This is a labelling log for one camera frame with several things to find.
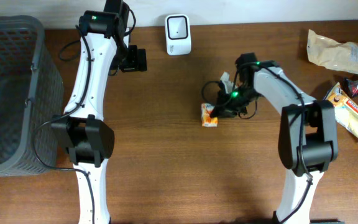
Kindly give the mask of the brown mushroom snack bag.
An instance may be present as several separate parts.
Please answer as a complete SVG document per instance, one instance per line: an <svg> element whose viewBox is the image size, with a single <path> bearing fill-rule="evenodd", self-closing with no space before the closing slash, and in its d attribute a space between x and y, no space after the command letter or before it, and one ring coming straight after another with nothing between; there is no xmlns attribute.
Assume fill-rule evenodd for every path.
<svg viewBox="0 0 358 224"><path fill-rule="evenodd" d="M340 43L310 29L306 51L308 60L315 65L358 75L357 42Z"/></svg>

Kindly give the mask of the yellow wet wipes pack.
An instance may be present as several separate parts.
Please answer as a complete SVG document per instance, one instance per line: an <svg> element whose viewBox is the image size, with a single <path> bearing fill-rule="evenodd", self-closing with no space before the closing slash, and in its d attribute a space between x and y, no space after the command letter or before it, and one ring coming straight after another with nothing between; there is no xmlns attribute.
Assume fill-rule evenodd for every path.
<svg viewBox="0 0 358 224"><path fill-rule="evenodd" d="M334 106L336 121L358 138L358 105L336 83L324 97Z"/></svg>

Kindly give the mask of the orange small tissue box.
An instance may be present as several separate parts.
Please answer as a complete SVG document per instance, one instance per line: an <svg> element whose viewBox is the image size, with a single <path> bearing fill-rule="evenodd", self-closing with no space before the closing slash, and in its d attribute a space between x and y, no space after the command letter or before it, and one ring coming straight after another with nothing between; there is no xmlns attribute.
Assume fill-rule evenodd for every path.
<svg viewBox="0 0 358 224"><path fill-rule="evenodd" d="M203 103L201 105L201 125L202 127L215 128L218 126L218 119L212 118L214 106L209 103Z"/></svg>

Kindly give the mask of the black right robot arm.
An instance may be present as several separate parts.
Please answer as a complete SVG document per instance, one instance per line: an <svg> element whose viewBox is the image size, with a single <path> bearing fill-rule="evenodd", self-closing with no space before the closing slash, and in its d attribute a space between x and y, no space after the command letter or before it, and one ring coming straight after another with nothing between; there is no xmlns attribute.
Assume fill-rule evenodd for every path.
<svg viewBox="0 0 358 224"><path fill-rule="evenodd" d="M299 89L279 64L259 61L253 53L240 55L233 81L218 85L213 118L250 119L247 106L264 97L280 115L278 153L285 183L273 223L310 223L310 209L319 181L338 155L333 104L316 100Z"/></svg>

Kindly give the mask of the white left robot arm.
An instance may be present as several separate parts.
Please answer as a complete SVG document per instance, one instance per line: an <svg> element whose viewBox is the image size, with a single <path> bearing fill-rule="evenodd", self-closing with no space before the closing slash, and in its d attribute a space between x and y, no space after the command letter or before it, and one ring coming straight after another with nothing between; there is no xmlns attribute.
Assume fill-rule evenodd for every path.
<svg viewBox="0 0 358 224"><path fill-rule="evenodd" d="M80 223L110 223L106 171L115 134L104 122L107 80L116 72L145 72L145 49L130 43L134 17L121 0L106 1L102 11L85 11L79 18L80 61L75 85L63 115L52 121L58 144L66 150L76 173Z"/></svg>

